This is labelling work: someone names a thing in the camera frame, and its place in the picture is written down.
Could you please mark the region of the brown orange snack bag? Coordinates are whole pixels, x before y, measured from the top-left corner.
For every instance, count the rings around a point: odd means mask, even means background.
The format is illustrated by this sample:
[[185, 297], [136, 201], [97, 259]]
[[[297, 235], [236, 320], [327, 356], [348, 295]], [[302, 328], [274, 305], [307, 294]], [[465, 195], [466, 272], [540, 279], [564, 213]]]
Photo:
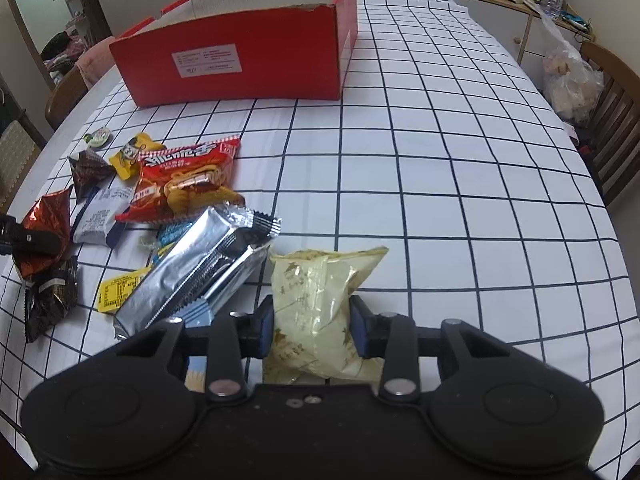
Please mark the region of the brown orange snack bag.
[[70, 254], [70, 189], [38, 198], [18, 226], [13, 261], [25, 283], [25, 340], [32, 344], [77, 304], [77, 259]]

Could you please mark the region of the white blue snack packet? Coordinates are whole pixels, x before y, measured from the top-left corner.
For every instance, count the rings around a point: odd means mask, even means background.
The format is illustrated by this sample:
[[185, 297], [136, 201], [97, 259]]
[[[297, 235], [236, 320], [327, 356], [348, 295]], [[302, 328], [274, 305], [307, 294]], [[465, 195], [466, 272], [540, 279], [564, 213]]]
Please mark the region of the white blue snack packet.
[[116, 217], [128, 208], [131, 196], [131, 188], [93, 188], [72, 227], [73, 243], [113, 249], [126, 226]]

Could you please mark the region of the silver foil snack pack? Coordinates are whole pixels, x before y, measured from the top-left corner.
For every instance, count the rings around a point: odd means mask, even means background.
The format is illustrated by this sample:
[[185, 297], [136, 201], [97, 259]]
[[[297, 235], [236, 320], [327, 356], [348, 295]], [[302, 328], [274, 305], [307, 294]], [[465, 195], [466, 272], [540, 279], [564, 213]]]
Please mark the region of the silver foil snack pack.
[[177, 315], [216, 313], [262, 265], [282, 221], [228, 203], [206, 209], [118, 309], [114, 332], [126, 339]]

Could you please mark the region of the pale yellow snack bag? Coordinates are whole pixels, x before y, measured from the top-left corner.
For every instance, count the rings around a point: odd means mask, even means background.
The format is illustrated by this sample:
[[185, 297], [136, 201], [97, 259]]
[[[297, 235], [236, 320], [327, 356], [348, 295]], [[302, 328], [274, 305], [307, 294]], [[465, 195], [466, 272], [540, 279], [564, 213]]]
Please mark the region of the pale yellow snack bag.
[[349, 299], [388, 253], [306, 249], [272, 254], [273, 341], [262, 361], [262, 381], [367, 382], [375, 385], [383, 361], [358, 356], [349, 331]]

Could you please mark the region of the dark brown triangular packet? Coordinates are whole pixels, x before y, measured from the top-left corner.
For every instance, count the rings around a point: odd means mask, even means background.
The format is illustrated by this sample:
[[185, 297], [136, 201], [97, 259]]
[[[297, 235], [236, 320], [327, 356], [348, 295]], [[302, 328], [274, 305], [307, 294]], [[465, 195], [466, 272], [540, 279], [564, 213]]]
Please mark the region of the dark brown triangular packet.
[[93, 188], [116, 174], [115, 168], [92, 148], [71, 154], [67, 160], [78, 200], [84, 200]]

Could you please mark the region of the yellow minion jelly pack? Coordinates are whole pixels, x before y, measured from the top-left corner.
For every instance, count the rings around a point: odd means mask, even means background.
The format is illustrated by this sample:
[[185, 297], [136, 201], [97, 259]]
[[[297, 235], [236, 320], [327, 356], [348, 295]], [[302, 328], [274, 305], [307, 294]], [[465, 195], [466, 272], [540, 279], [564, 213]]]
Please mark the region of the yellow minion jelly pack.
[[103, 281], [99, 287], [98, 306], [101, 313], [116, 312], [138, 287], [151, 268], [130, 271]]

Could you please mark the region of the light blue candy wrapper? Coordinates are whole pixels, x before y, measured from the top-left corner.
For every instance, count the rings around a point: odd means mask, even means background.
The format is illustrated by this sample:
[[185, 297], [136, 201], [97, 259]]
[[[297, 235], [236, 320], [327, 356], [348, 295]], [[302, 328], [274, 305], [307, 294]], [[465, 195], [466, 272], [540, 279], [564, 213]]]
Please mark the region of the light blue candy wrapper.
[[155, 266], [160, 259], [163, 259], [178, 240], [191, 229], [193, 223], [194, 221], [190, 220], [166, 224], [156, 234], [141, 237], [139, 246], [151, 253], [150, 265]]

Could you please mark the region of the small yellow snack packet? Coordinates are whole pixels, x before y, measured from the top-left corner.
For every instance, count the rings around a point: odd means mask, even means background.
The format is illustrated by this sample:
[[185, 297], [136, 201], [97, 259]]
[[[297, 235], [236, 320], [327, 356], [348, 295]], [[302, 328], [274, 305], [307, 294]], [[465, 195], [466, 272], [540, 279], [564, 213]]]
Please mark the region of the small yellow snack packet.
[[164, 148], [163, 144], [153, 141], [147, 133], [139, 132], [111, 156], [108, 162], [115, 169], [120, 180], [128, 181], [139, 175], [139, 156], [142, 152], [161, 151]]

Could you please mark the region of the red chips bag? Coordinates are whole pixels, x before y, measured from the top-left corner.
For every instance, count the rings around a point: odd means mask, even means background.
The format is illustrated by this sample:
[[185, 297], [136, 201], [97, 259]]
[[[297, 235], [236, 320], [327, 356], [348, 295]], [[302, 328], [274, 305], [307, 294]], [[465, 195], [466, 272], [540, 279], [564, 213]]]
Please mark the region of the red chips bag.
[[197, 217], [206, 208], [243, 206], [231, 178], [238, 136], [139, 154], [140, 172], [129, 206], [116, 216], [124, 223], [170, 223]]

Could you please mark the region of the small green round jelly cup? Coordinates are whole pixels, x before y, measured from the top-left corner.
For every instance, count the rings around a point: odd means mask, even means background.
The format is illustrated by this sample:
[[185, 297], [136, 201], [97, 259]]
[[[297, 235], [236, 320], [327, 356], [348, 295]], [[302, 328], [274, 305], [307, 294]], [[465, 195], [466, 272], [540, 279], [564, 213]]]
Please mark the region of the small green round jelly cup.
[[93, 132], [86, 133], [82, 140], [88, 148], [103, 148], [108, 142], [111, 141], [112, 132], [109, 128], [101, 127], [97, 128]]

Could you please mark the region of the wooden chair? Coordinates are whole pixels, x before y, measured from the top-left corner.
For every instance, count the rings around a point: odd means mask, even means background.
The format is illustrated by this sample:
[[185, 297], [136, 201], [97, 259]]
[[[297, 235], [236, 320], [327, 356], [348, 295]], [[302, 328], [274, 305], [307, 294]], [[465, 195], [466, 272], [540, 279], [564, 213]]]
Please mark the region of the wooden chair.
[[603, 76], [587, 127], [587, 167], [605, 206], [639, 174], [639, 76], [617, 55], [586, 41], [582, 58]]
[[74, 66], [52, 91], [44, 117], [56, 130], [88, 92], [88, 87], [77, 66]]

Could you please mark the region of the white checked tablecloth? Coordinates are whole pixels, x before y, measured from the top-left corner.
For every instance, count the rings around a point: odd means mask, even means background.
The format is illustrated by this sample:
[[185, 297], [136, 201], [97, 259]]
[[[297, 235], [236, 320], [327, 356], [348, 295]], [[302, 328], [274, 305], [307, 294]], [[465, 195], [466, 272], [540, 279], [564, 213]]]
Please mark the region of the white checked tablecloth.
[[576, 377], [605, 423], [590, 464], [639, 459], [639, 320], [602, 198], [559, 117], [452, 0], [357, 0], [341, 99], [137, 106], [111, 70], [58, 129], [10, 211], [72, 184], [106, 127], [167, 146], [241, 140], [233, 187], [276, 214], [281, 254], [385, 246], [367, 304], [424, 326], [460, 318]]

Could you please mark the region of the right wooden chair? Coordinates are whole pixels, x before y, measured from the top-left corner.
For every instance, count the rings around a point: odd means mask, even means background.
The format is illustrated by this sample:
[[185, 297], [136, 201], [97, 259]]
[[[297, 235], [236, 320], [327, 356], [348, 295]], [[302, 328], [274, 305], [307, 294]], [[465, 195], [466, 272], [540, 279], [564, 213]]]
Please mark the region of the right wooden chair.
[[587, 167], [605, 206], [639, 174], [639, 76], [617, 55], [586, 41], [582, 58], [603, 76], [587, 127]]

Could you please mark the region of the red cardboard box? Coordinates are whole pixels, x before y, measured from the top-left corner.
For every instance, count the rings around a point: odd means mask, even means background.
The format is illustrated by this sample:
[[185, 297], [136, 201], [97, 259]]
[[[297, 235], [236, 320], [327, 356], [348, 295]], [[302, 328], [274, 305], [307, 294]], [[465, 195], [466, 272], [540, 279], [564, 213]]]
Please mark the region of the red cardboard box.
[[141, 107], [336, 101], [357, 36], [357, 0], [179, 0], [110, 50]]

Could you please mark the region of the clear plastic bag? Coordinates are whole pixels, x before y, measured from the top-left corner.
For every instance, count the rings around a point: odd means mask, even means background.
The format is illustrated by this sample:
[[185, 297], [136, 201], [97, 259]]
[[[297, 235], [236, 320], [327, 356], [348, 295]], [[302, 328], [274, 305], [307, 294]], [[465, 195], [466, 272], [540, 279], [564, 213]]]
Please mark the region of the clear plastic bag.
[[582, 58], [540, 6], [536, 10], [544, 26], [544, 97], [563, 120], [585, 126], [598, 104], [603, 74]]

